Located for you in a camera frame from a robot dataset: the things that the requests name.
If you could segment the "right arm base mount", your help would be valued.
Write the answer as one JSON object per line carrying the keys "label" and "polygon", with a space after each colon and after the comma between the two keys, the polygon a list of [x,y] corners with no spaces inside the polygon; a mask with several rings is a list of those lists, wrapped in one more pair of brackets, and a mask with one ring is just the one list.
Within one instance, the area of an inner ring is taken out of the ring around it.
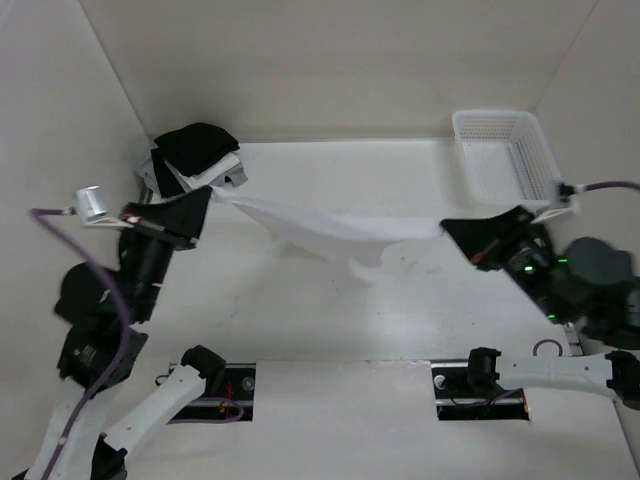
{"label": "right arm base mount", "polygon": [[530,420],[523,390],[490,392],[472,386],[466,361],[433,362],[430,368],[440,421]]}

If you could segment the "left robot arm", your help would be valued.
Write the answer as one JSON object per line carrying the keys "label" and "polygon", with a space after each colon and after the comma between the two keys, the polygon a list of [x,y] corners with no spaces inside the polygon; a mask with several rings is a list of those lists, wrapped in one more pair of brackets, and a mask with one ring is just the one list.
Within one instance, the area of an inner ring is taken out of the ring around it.
{"label": "left robot arm", "polygon": [[[57,363],[62,396],[36,459],[19,478],[124,479],[152,437],[189,402],[221,393],[226,362],[198,345],[127,416],[106,424],[148,339],[135,327],[150,320],[174,253],[196,247],[212,193],[205,186],[163,203],[129,203],[111,217],[99,208],[95,188],[87,188],[68,209],[30,210],[35,222],[82,261],[66,273],[54,307],[70,326]],[[53,216],[118,229],[125,244],[118,269],[100,265],[51,223]]]}

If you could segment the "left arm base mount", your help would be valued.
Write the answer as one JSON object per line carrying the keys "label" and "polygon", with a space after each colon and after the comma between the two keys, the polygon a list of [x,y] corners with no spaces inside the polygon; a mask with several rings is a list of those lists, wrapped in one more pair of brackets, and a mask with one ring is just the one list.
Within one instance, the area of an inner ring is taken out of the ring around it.
{"label": "left arm base mount", "polygon": [[252,421],[256,373],[255,363],[228,364],[221,380],[207,386],[204,393],[182,408],[171,422],[226,424]]}

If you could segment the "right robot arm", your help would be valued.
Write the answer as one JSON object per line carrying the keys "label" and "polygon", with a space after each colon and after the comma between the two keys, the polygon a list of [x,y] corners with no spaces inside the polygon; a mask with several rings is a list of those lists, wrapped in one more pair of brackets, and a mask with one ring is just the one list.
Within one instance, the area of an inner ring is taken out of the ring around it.
{"label": "right robot arm", "polygon": [[555,252],[536,216],[522,206],[483,219],[446,218],[441,229],[483,272],[502,271],[555,325],[580,324],[583,335],[610,352],[582,357],[507,357],[470,351],[464,384],[494,399],[527,387],[577,391],[639,407],[639,277],[633,256],[581,237]]}

